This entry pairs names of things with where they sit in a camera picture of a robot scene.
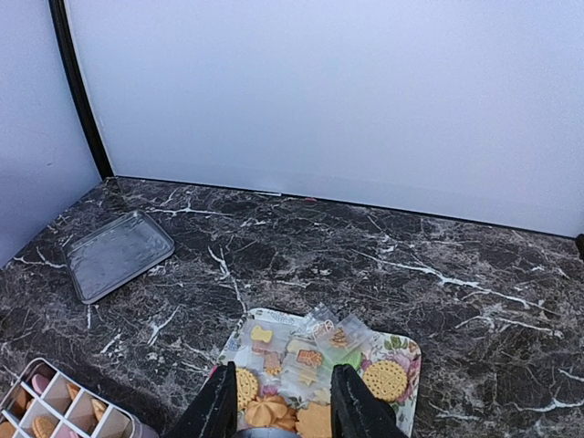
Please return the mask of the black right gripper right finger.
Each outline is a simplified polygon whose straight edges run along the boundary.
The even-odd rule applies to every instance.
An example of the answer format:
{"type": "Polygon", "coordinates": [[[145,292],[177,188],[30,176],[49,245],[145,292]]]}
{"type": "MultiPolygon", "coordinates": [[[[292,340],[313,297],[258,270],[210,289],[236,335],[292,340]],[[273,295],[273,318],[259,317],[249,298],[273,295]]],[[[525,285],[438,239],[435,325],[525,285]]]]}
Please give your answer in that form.
{"type": "Polygon", "coordinates": [[[330,421],[333,437],[407,438],[397,426],[396,414],[373,396],[348,364],[335,365],[331,375],[330,421]]]}

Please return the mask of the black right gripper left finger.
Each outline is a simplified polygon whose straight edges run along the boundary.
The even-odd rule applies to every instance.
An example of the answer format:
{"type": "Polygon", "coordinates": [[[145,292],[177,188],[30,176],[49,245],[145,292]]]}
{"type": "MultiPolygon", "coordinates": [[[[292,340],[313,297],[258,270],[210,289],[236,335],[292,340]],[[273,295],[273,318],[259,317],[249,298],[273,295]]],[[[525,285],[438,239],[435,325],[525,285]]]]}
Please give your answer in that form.
{"type": "Polygon", "coordinates": [[[168,438],[232,437],[237,425],[235,364],[216,368],[181,418],[166,433],[168,438]]]}

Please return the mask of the silver divided cookie tin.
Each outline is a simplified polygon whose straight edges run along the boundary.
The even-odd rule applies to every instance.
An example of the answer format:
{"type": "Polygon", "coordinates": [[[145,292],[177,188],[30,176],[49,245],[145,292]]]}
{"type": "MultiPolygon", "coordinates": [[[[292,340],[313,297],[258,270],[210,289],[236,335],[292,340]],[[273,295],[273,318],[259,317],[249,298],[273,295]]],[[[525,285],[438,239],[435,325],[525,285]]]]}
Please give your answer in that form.
{"type": "Polygon", "coordinates": [[[36,358],[26,365],[1,400],[1,435],[147,438],[158,434],[47,360],[36,358]]]}

